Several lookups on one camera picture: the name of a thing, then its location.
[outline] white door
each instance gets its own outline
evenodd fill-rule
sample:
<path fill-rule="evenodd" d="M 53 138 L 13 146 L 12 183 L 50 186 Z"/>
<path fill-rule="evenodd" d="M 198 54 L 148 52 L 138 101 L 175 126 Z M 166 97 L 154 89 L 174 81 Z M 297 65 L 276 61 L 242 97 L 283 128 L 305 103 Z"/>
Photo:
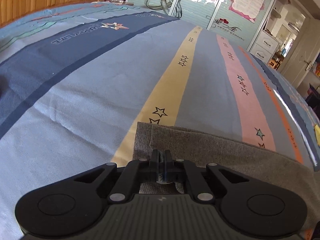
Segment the white door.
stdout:
<path fill-rule="evenodd" d="M 278 71 L 297 88 L 320 52 L 320 21 L 307 17 Z"/>

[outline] pink bordered poster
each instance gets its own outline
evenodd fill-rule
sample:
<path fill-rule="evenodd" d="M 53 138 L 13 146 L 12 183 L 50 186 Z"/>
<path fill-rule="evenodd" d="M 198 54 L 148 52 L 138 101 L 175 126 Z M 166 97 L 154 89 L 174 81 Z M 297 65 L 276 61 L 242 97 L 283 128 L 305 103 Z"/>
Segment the pink bordered poster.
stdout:
<path fill-rule="evenodd" d="M 263 3 L 264 0 L 233 0 L 229 10 L 254 23 Z"/>

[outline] folded gray fabric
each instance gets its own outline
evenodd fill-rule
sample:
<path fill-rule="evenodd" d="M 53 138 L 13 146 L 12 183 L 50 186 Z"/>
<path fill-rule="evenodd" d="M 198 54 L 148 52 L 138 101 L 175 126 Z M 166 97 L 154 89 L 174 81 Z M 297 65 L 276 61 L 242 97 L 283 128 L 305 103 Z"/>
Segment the folded gray fabric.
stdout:
<path fill-rule="evenodd" d="M 193 161 L 205 167 L 215 162 L 245 175 L 286 188 L 308 206 L 303 230 L 320 220 L 320 173 L 276 152 L 196 130 L 138 122 L 133 159 L 150 158 L 152 149 L 170 150 L 173 159 Z M 144 183 L 145 194 L 177 193 L 173 184 Z"/>

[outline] white cabinet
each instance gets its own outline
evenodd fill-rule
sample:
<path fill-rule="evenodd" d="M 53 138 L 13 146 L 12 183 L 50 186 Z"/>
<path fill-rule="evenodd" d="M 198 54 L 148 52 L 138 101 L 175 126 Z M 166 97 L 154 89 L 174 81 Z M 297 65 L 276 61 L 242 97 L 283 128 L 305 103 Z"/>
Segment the white cabinet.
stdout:
<path fill-rule="evenodd" d="M 262 30 L 250 49 L 250 53 L 268 64 L 278 45 L 279 42 L 275 37 Z"/>

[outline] bed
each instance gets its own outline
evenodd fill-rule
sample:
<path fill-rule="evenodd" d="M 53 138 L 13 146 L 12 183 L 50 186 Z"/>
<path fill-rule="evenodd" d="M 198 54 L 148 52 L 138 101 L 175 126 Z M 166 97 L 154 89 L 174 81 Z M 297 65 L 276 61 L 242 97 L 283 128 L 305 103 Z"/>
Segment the bed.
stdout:
<path fill-rule="evenodd" d="M 96 1 L 28 14 L 0 37 L 1 239 L 22 236 L 14 207 L 30 190 L 125 166 L 138 122 L 241 141 L 319 174 L 316 115 L 281 75 L 214 32 Z"/>

